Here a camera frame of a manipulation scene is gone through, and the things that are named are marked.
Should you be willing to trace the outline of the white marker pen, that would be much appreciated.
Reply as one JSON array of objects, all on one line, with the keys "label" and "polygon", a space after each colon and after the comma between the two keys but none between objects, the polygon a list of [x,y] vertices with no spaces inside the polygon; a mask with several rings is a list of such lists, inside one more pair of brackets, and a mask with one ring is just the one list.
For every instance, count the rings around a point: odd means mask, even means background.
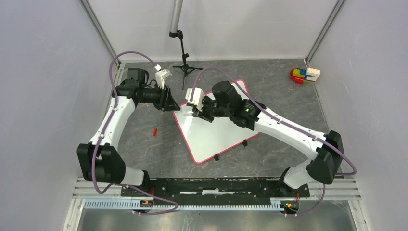
[{"label": "white marker pen", "polygon": [[194,112],[193,111],[188,111],[186,113],[184,113],[185,116],[193,116]]}]

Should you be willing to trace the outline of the pink-framed whiteboard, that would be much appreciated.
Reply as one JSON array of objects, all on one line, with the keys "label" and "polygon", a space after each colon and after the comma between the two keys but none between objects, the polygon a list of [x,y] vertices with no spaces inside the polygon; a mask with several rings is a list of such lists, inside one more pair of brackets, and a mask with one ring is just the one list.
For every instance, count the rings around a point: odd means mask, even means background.
[{"label": "pink-framed whiteboard", "polygon": [[191,115],[185,116],[184,113],[192,111],[192,108],[186,103],[180,107],[181,110],[174,111],[173,115],[191,157],[197,164],[258,135],[258,132],[236,126],[227,117],[215,118],[210,123]]}]

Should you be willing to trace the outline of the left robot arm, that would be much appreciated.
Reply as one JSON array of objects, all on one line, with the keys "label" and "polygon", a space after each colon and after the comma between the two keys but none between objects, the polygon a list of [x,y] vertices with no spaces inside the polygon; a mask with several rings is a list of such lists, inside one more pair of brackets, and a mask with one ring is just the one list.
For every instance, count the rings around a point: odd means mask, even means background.
[{"label": "left robot arm", "polygon": [[180,106],[171,95],[165,79],[171,76],[168,69],[155,73],[148,81],[149,73],[140,68],[130,68],[129,78],[123,80],[112,92],[109,112],[88,143],[81,143],[77,156],[83,177],[87,181],[133,185],[139,196],[151,191],[148,173],[145,170],[126,166],[118,153],[118,144],[124,127],[139,103],[152,104],[159,111],[179,111]]}]

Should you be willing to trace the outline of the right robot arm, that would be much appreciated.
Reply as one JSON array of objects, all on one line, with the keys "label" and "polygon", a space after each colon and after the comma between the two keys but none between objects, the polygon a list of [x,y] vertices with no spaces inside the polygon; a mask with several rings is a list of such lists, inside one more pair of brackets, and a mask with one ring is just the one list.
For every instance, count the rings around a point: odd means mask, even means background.
[{"label": "right robot arm", "polygon": [[228,81],[221,81],[212,87],[213,97],[204,94],[200,88],[189,88],[186,92],[188,106],[193,116],[207,122],[226,117],[241,128],[272,136],[303,153],[307,160],[284,171],[278,183],[283,196],[291,196],[302,185],[317,181],[332,184],[343,158],[341,135],[331,130],[311,130],[278,116],[264,104],[244,99],[242,88]]}]

